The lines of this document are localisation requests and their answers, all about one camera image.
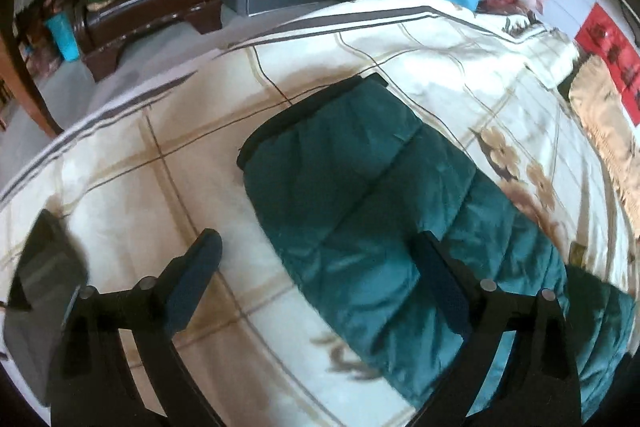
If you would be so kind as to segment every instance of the red sign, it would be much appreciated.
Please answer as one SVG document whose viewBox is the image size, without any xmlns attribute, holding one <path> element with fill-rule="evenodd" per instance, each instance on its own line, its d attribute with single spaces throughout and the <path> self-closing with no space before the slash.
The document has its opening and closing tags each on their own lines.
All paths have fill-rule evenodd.
<svg viewBox="0 0 640 427">
<path fill-rule="evenodd" d="M 575 40 L 606 62 L 629 117 L 634 125 L 640 124 L 640 57 L 599 4 L 593 7 Z"/>
</svg>

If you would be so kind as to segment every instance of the bed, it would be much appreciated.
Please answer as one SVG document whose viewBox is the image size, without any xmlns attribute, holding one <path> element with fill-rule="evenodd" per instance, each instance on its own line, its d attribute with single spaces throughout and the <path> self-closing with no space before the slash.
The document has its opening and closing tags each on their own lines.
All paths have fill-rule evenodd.
<svg viewBox="0 0 640 427">
<path fill-rule="evenodd" d="M 328 327 L 283 268 L 247 198 L 238 152 L 284 108 L 377 73 L 543 230 L 565 264 L 635 299 L 634 231 L 556 91 L 577 58 L 566 35 L 523 17 L 476 15 L 443 0 L 361 0 L 192 61 L 67 131 L 5 187 L 0 298 L 43 207 L 63 217 L 101 292 L 158 275 L 214 228 L 225 245 L 220 272 L 174 344 L 225 422 L 405 425 L 414 407 Z M 635 353 L 631 313 L 611 337 L 610 367 L 593 378 Z M 123 333 L 123 342 L 147 406 L 160 412 L 132 338 Z"/>
</svg>

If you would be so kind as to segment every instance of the wooden chair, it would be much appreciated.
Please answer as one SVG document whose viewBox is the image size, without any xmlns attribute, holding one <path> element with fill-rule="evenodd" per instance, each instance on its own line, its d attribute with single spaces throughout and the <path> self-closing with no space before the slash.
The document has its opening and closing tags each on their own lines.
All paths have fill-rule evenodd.
<svg viewBox="0 0 640 427">
<path fill-rule="evenodd" d="M 0 78 L 15 100 L 50 137 L 63 132 L 51 116 L 47 104 L 20 55 L 14 38 L 14 0 L 0 0 Z"/>
</svg>

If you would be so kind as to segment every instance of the gray floor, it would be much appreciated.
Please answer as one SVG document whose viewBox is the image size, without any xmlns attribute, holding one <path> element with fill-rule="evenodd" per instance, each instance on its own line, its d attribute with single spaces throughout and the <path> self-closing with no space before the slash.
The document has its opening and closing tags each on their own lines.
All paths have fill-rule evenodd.
<svg viewBox="0 0 640 427">
<path fill-rule="evenodd" d="M 109 100 L 180 63 L 239 42 L 326 6 L 305 5 L 239 17 L 223 7 L 223 29 L 200 35 L 186 23 L 160 30 L 128 46 L 117 71 L 98 84 L 81 62 L 66 62 L 38 84 L 56 121 L 69 128 Z M 49 143 L 50 139 L 15 103 L 2 114 L 8 128 L 0 132 L 0 190 Z"/>
</svg>

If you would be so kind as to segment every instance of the silver bolt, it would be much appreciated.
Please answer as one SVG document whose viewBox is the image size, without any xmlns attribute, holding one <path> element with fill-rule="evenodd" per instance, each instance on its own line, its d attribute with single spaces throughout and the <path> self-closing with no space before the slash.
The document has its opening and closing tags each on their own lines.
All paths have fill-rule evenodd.
<svg viewBox="0 0 640 427">
<path fill-rule="evenodd" d="M 480 287 L 486 292 L 495 292 L 498 289 L 498 285 L 491 279 L 482 279 Z"/>
<path fill-rule="evenodd" d="M 553 290 L 549 290 L 547 288 L 542 290 L 542 296 L 546 301 L 553 302 L 556 300 L 556 294 Z"/>
<path fill-rule="evenodd" d="M 95 289 L 93 286 L 85 286 L 80 290 L 80 293 L 78 294 L 78 296 L 84 301 L 85 299 L 88 299 L 96 292 L 97 292 L 97 289 Z"/>
<path fill-rule="evenodd" d="M 158 280 L 155 277 L 153 277 L 152 275 L 148 275 L 147 277 L 140 280 L 138 286 L 141 290 L 150 290 L 156 285 L 157 281 Z"/>
</svg>

